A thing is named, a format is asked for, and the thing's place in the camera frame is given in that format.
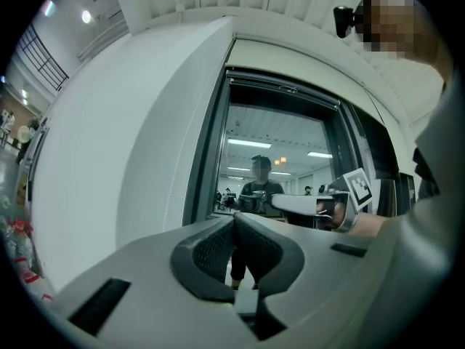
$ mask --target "light fixture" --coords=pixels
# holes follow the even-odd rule
[[[84,11],[82,12],[81,18],[82,18],[82,21],[83,21],[84,23],[89,23],[90,20],[91,20],[91,18],[92,18],[92,16],[90,15],[89,11],[84,10]]]
[[[255,143],[253,141],[234,140],[228,138],[227,141],[233,145],[254,146],[255,148],[271,148],[271,143]]]
[[[310,151],[308,156],[317,156],[318,158],[332,158],[333,156],[331,154],[324,154],[324,153],[315,153],[313,151]]]
[[[53,1],[52,0],[46,0],[44,2],[44,5],[42,5],[42,12],[45,14],[46,17],[50,15],[50,12],[52,11],[53,8]]]
[[[250,171],[249,168],[235,168],[235,167],[228,167],[228,169],[234,169],[235,171]]]

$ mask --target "black slot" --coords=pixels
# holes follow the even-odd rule
[[[69,319],[75,326],[91,335],[96,335],[116,308],[131,284],[121,279],[109,279]]]
[[[356,246],[350,246],[349,244],[335,243],[331,246],[334,251],[342,252],[345,254],[351,254],[356,257],[363,257],[366,253],[366,248],[360,248]]]

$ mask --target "black camera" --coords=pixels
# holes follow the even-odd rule
[[[348,37],[355,25],[354,10],[348,7],[335,7],[333,13],[337,36],[342,39]]]

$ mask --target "fluorescent light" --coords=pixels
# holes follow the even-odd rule
[[[308,153],[308,156],[317,156],[318,158],[332,158],[331,154],[315,153],[313,151]]]
[[[235,168],[235,167],[228,167],[228,169],[234,169],[236,171],[250,171],[248,168]]]
[[[253,141],[234,140],[228,138],[227,141],[233,145],[254,146],[255,148],[271,148],[271,143],[255,143]]]
[[[46,8],[44,10],[44,14],[48,17],[50,14],[50,11],[52,10],[53,7],[53,1],[52,0],[47,0],[46,2]]]
[[[90,13],[89,13],[87,10],[84,10],[84,11],[82,12],[81,18],[82,18],[82,21],[83,21],[84,23],[89,23],[90,20],[91,20],[91,18],[92,18],[92,16],[90,15]]]

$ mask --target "ceiling light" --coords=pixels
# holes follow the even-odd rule
[[[84,23],[89,23],[90,20],[91,20],[91,18],[92,18],[92,16],[90,15],[90,13],[89,13],[87,10],[84,10],[84,11],[82,12],[81,18],[82,18],[82,21],[83,21]]]
[[[50,12],[52,11],[53,7],[53,1],[52,0],[46,0],[44,5],[42,6],[42,12],[48,17],[50,15]]]
[[[323,154],[323,153],[314,153],[313,151],[307,154],[308,156],[317,156],[318,158],[332,158],[331,154]]]
[[[234,169],[236,171],[250,171],[248,168],[235,168],[235,167],[228,167],[228,169]]]
[[[271,148],[271,143],[255,143],[253,141],[234,140],[228,138],[227,141],[233,145],[254,146],[255,148]]]

